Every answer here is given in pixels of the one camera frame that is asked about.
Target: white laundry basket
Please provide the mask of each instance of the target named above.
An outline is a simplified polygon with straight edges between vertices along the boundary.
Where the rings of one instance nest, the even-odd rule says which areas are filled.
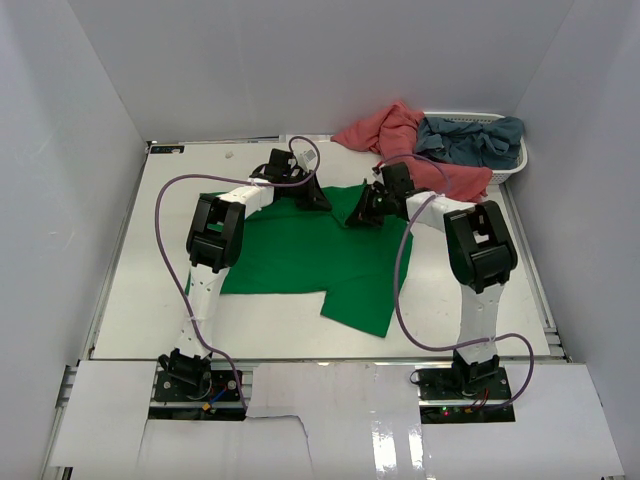
[[[502,115],[493,113],[470,113],[470,112],[424,112],[427,117],[441,117],[456,122],[478,122],[491,123],[494,120],[504,118]],[[494,170],[489,184],[498,185],[503,183],[514,173],[518,173],[527,165],[527,147],[524,144],[524,137],[520,139],[520,154],[518,155],[518,166],[511,170]]]

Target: white table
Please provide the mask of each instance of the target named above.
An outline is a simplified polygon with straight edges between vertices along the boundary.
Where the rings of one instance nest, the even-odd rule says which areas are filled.
[[[352,152],[334,143],[320,143],[319,147],[322,165],[318,179],[323,187],[361,183],[363,178],[370,178],[371,167],[379,160],[377,155]],[[169,353],[186,318],[184,304],[156,247],[153,210],[160,188],[171,178],[186,173],[246,179],[257,165],[268,161],[272,148],[287,147],[282,143],[187,144],[182,154],[149,156],[93,358],[152,359]],[[188,275],[185,240],[198,195],[232,188],[221,182],[186,180],[172,186],[165,195],[162,235],[180,278],[186,280]],[[499,187],[489,188],[489,199],[500,205],[513,235]],[[409,273],[401,293],[408,328],[422,342],[452,344],[459,333],[461,300],[460,286],[449,266],[445,236],[424,225],[417,225],[413,233]],[[321,317],[323,299],[324,293],[223,296],[213,343],[238,359],[434,355],[409,343],[395,315],[387,337],[382,339]],[[537,355],[549,354],[542,312],[536,307],[522,262],[512,272],[502,296],[497,331],[521,333],[531,341]],[[502,356],[527,353],[522,343],[511,339],[499,343],[498,352]]]

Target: blue cloth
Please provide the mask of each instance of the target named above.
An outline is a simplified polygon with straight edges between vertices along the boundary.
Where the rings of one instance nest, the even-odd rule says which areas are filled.
[[[515,117],[487,124],[425,117],[414,151],[455,165],[511,170],[518,165],[523,131],[522,120]]]

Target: green shirt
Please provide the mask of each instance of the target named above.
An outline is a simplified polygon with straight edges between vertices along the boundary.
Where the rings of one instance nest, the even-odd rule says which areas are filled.
[[[407,222],[387,216],[382,228],[346,228],[363,186],[324,188],[331,212],[309,212],[283,198],[251,215],[240,259],[222,294],[325,291],[321,314],[379,337],[393,313],[393,266]],[[407,276],[412,237],[400,269]]]

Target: white wall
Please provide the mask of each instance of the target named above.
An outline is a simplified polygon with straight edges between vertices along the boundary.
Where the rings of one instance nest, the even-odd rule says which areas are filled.
[[[640,2],[576,0],[516,114],[531,162],[513,188],[551,309],[640,479]]]
[[[144,144],[66,0],[0,0],[0,478],[38,477]]]
[[[572,0],[70,0],[146,140],[511,113]]]

